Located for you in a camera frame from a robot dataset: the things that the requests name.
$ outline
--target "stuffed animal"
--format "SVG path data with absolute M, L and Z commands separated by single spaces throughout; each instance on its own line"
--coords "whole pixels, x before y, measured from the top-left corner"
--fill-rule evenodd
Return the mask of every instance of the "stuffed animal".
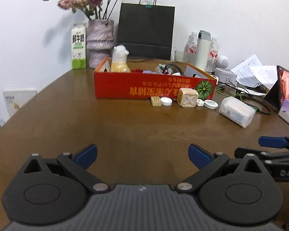
M 130 69 L 126 64 L 129 52 L 123 45 L 113 48 L 113 61 L 111 63 L 110 72 L 126 72 L 130 73 Z

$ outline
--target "green and white carton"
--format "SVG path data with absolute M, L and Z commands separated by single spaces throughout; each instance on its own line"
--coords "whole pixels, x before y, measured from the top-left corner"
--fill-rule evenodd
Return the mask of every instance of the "green and white carton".
M 86 24 L 74 24 L 72 28 L 72 69 L 86 68 Z

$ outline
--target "gray gripper base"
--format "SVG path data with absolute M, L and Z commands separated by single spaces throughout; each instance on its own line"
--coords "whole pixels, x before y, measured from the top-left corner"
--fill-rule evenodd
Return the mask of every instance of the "gray gripper base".
M 74 217 L 51 226 L 10 223 L 4 231 L 282 231 L 274 223 L 235 227 L 205 215 L 191 195 L 168 185 L 117 185 L 91 196 Z

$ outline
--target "bottle cap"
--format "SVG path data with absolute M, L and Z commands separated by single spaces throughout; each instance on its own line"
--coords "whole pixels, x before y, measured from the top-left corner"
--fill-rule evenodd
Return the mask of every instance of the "bottle cap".
M 197 105 L 198 107 L 203 107 L 203 106 L 204 106 L 204 101 L 201 100 L 201 99 L 197 99 L 196 105 Z
M 169 97 L 161 97 L 160 99 L 162 101 L 163 106 L 171 106 L 172 100 Z
M 207 108 L 210 108 L 210 109 L 217 109 L 218 104 L 212 100 L 205 100 L 204 106 L 206 106 Z

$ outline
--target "vase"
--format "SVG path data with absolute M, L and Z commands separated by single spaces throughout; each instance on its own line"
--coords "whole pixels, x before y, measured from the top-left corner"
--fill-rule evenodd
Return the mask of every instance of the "vase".
M 87 50 L 90 68 L 96 68 L 105 57 L 110 57 L 110 50 L 114 47 L 113 25 L 114 21 L 112 20 L 89 21 Z

